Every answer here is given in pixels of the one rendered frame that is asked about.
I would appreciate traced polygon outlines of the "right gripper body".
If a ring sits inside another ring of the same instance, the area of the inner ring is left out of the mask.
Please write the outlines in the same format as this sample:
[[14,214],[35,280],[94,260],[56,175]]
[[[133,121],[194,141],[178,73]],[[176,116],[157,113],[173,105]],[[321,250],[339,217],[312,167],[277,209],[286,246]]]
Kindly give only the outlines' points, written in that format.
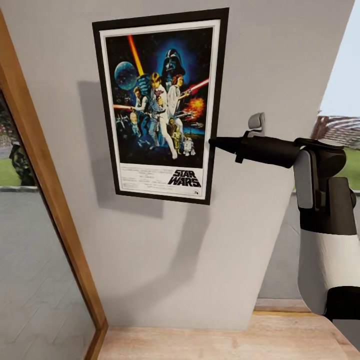
[[264,164],[272,164],[279,149],[280,139],[274,137],[248,137],[250,131],[245,131],[237,151],[236,163],[242,164],[248,159]]

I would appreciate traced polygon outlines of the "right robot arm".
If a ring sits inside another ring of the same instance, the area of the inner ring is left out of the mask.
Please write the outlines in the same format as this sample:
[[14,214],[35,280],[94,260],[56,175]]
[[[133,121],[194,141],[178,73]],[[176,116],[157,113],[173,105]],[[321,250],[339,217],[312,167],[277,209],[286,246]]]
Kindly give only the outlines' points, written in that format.
[[293,166],[300,251],[298,289],[315,314],[324,316],[360,352],[360,245],[353,209],[356,195],[347,177],[332,177],[346,164],[344,145],[299,137],[265,136],[265,114],[248,120],[243,137],[209,139],[212,146],[248,159],[290,169]]

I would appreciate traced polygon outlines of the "poster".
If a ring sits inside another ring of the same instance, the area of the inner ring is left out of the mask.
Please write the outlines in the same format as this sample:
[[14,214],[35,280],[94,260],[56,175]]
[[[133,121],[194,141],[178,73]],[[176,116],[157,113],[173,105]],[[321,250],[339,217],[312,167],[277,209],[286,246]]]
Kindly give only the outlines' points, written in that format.
[[117,195],[210,205],[229,10],[92,23]]

